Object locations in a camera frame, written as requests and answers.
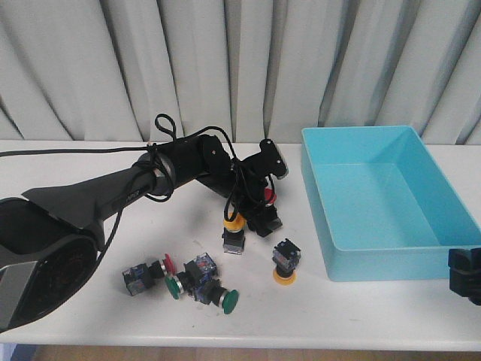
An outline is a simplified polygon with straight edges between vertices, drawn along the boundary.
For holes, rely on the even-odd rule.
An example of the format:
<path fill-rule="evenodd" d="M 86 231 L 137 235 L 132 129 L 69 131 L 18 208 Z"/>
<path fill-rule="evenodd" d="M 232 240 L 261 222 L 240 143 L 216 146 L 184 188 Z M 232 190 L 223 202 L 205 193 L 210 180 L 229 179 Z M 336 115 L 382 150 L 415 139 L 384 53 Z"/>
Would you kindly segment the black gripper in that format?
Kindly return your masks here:
<path fill-rule="evenodd" d="M 197 181 L 225 198 L 224 220 L 232 221 L 241 214 L 251 231 L 266 237 L 268 230 L 277 230 L 283 225 L 275 205 L 265 206 L 264 189 L 274 190 L 273 175 L 258 177 L 242 161 L 232 160 L 227 172 L 206 173 L 197 177 Z"/>
<path fill-rule="evenodd" d="M 480 305 L 480 248 L 450 249 L 449 288 L 475 305 Z"/>

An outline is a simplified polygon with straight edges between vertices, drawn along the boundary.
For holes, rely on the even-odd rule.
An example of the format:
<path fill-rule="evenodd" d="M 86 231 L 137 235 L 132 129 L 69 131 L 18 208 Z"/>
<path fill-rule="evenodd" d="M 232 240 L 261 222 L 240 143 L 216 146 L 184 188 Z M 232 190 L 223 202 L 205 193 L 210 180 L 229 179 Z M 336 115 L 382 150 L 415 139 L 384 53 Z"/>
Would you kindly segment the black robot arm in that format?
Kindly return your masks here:
<path fill-rule="evenodd" d="M 192 135 L 143 148 L 130 168 L 60 187 L 27 190 L 1 202 L 1 329 L 34 322 L 72 297 L 93 275 L 110 239 L 103 223 L 142 197 L 163 202 L 199 181 L 228 200 L 266 236 L 280 221 L 268 178 L 287 166 L 272 140 L 238 159 L 214 135 Z"/>

